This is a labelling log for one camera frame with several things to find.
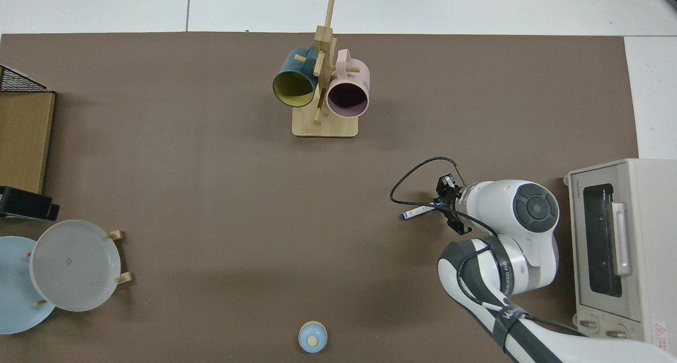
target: dark green mug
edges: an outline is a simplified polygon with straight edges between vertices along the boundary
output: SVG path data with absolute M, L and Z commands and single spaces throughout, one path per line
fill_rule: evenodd
M 309 49 L 292 50 L 273 79 L 273 92 L 278 100 L 291 107 L 310 104 L 317 88 L 317 77 L 313 75 L 317 55 L 315 45 Z

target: black wire basket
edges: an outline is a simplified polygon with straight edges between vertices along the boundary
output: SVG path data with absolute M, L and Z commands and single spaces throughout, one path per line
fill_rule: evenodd
M 0 92 L 40 93 L 51 90 L 14 69 L 0 65 Z

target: oven handle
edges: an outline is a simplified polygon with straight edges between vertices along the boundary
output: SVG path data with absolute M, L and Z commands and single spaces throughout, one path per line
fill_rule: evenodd
M 629 276 L 633 273 L 630 267 L 628 252 L 628 229 L 626 228 L 626 204 L 607 203 L 607 213 L 610 214 L 609 228 L 611 231 L 611 256 L 614 262 L 614 273 L 619 276 Z

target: white plate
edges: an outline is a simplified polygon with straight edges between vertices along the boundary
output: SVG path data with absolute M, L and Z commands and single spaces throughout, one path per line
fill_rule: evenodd
M 84 312 L 111 297 L 120 276 L 120 255 L 106 231 L 66 220 L 40 236 L 31 255 L 31 280 L 56 307 Z
M 26 331 L 43 322 L 54 305 L 45 303 L 31 283 L 30 260 L 24 253 L 31 252 L 35 242 L 20 236 L 0 238 L 0 334 Z

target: light blue plate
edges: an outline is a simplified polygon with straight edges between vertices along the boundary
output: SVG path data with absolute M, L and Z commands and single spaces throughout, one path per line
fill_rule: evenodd
M 35 242 L 20 236 L 0 237 L 0 334 L 16 334 L 43 322 L 54 305 L 42 300 L 31 282 L 31 259 L 24 253 L 32 252 Z

